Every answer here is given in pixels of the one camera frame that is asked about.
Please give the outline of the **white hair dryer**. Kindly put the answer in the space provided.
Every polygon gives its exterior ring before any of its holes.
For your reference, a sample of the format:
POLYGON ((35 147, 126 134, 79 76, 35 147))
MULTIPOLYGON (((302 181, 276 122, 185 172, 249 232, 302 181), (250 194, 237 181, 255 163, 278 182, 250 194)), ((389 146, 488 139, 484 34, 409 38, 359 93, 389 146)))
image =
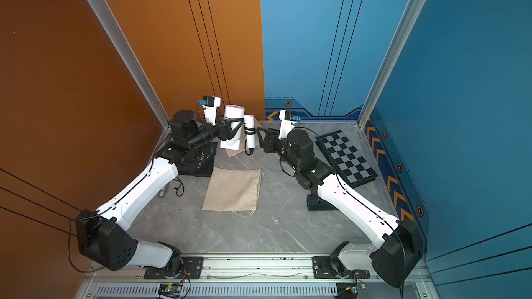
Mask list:
POLYGON ((256 148, 255 117, 245 114, 245 108, 238 105, 227 105, 224 111, 224 125, 229 129, 228 138, 221 141, 221 148, 229 156, 244 152, 253 155, 256 148))

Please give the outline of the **black drawstring dryer bag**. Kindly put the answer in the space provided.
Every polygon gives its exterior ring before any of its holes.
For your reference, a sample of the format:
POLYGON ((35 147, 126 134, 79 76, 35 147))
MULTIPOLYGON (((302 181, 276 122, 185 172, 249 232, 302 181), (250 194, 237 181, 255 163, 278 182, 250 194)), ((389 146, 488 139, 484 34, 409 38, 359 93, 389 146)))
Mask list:
POLYGON ((176 163, 181 175, 194 177, 210 177, 214 169, 214 159, 218 144, 204 145, 198 149, 190 149, 176 163))

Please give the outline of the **beige cloth bag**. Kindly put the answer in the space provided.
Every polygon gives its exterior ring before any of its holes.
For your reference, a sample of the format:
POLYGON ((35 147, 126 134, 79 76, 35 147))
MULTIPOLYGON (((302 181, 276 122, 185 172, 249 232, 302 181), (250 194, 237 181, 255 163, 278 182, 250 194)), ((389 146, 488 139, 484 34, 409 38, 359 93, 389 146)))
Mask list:
POLYGON ((250 215, 253 215, 259 204, 261 179, 260 170, 227 170, 215 167, 202 210, 250 212, 250 215))
POLYGON ((257 134, 259 127, 260 125, 255 117, 245 114, 239 141, 234 143, 231 148, 225 149, 227 155, 233 157, 244 152, 247 156, 251 156, 259 145, 257 134))

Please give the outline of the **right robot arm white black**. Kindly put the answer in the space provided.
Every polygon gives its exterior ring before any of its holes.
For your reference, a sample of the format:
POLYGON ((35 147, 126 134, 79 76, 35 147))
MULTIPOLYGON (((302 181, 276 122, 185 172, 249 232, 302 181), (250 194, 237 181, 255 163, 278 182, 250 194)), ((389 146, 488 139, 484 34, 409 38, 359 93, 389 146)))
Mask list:
POLYGON ((415 221, 400 220, 350 187, 352 181, 366 184, 377 174, 342 131, 314 141, 309 131, 294 128, 280 138, 279 130, 259 128, 257 134, 263 151, 287 163, 303 189, 342 212, 370 239, 369 245, 339 244, 330 254, 329 274, 354 278, 357 270, 375 271, 388 285, 402 289, 423 257, 420 229, 415 221))

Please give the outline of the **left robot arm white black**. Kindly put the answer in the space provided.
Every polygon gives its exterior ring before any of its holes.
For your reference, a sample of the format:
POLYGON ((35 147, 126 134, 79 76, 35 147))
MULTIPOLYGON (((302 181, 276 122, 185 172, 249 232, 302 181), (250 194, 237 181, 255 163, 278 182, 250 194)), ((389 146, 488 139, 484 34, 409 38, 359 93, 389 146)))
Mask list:
POLYGON ((181 110, 170 130, 155 148, 146 169, 115 197, 95 211, 83 210, 76 219, 79 253, 110 271, 138 266, 156 269, 169 278, 183 271, 181 251, 162 242, 132 238, 128 229, 146 205, 179 175, 210 176, 218 142, 239 141, 241 132, 255 129, 254 118, 239 115, 220 118, 205 109, 205 123, 191 110, 181 110))

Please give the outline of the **dark green hair dryer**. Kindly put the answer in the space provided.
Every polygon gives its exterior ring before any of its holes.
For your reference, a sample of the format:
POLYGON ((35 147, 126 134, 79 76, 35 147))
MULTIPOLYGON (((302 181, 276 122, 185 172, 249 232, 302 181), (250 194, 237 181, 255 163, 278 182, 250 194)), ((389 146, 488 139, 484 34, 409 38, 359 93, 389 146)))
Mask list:
POLYGON ((337 210, 335 206, 317 195, 308 195, 306 199, 307 209, 310 212, 337 210))

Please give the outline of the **silver grey hair tool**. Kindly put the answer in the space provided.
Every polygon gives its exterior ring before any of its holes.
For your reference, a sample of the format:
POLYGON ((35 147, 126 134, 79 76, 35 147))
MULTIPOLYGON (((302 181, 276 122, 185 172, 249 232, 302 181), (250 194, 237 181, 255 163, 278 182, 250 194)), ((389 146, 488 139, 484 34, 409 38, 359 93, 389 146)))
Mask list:
POLYGON ((165 198, 166 194, 167 194, 167 190, 166 189, 160 190, 159 194, 158 194, 158 197, 163 199, 163 198, 165 198))

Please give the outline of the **black white checkerboard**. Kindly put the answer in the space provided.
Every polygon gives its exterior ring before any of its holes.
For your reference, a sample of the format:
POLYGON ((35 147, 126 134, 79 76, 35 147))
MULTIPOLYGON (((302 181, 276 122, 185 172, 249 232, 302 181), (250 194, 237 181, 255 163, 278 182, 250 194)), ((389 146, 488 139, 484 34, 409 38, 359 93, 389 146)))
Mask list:
POLYGON ((317 146, 338 175, 352 188, 374 181, 378 174, 342 130, 317 137, 317 146))

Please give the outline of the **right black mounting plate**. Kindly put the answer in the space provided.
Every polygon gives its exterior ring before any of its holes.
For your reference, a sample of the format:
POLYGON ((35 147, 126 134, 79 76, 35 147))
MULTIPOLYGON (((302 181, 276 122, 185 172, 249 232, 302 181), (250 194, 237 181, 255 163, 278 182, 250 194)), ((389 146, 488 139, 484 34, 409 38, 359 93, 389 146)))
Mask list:
POLYGON ((315 279, 369 279, 370 272, 362 269, 349 271, 338 260, 332 260, 330 256, 314 256, 311 258, 313 265, 313 277, 315 279))

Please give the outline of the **black mounting plate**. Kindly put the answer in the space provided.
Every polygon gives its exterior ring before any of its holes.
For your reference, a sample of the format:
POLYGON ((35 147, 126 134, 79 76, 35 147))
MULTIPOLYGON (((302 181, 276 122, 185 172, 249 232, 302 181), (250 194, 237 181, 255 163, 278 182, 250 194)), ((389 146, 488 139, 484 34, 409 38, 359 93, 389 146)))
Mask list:
POLYGON ((145 270, 144 279, 147 280, 181 280, 186 277, 189 280, 198 280, 201 277, 204 264, 202 256, 181 256, 178 268, 158 269, 149 267, 145 270))
POLYGON ((332 260, 330 256, 314 256, 311 258, 313 265, 313 277, 315 279, 369 279, 370 272, 362 269, 349 271, 338 260, 332 260))

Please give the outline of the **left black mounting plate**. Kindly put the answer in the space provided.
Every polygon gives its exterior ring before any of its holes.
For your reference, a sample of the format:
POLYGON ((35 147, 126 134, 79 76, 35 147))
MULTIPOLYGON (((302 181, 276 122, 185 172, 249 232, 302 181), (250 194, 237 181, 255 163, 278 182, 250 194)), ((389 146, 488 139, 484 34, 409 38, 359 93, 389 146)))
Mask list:
POLYGON ((149 267, 145 270, 144 279, 147 280, 181 280, 186 277, 189 280, 198 280, 201 277, 204 264, 202 256, 181 256, 178 268, 158 269, 149 267))

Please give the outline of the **right green circuit board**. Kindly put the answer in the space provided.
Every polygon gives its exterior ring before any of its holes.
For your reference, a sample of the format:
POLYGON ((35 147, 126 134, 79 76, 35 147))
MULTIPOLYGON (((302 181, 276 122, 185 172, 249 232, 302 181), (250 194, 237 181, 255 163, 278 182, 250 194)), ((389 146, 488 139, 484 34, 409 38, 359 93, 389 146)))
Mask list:
POLYGON ((358 297, 358 294, 361 291, 364 291, 367 286, 364 282, 357 284, 337 282, 336 288, 337 294, 334 296, 335 299, 356 299, 358 297))

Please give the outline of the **green circuit board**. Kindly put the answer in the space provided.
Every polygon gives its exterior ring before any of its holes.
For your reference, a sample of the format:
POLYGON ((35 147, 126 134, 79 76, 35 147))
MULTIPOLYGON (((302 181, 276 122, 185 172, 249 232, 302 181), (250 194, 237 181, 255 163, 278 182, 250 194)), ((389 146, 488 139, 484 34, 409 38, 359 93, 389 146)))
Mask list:
POLYGON ((334 296, 335 299, 356 299, 358 297, 358 294, 361 291, 364 291, 367 286, 364 282, 357 284, 337 282, 336 288, 337 294, 334 296))
POLYGON ((179 298, 183 291, 183 284, 168 283, 160 284, 157 291, 158 298, 179 298))

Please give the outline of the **left green circuit board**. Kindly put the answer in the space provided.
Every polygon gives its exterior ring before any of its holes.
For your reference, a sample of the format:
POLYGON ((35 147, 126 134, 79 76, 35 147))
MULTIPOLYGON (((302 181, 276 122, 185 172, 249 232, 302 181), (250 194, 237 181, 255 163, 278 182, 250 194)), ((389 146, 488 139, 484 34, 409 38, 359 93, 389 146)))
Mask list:
POLYGON ((183 284, 168 283, 160 284, 157 291, 158 298, 179 298, 183 291, 183 284))

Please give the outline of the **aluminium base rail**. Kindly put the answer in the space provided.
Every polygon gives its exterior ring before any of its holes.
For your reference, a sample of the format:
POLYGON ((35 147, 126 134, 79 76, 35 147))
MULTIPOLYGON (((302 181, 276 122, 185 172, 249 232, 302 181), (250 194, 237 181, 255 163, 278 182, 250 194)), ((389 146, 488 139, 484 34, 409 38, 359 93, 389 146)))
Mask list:
POLYGON ((77 298, 158 298, 160 284, 183 284, 179 298, 334 298, 336 283, 362 283, 357 298, 437 298, 428 268, 420 262, 402 289, 382 280, 375 271, 369 279, 315 279, 311 258, 318 253, 186 254, 204 257, 200 279, 147 280, 146 269, 96 269, 86 275, 77 298))

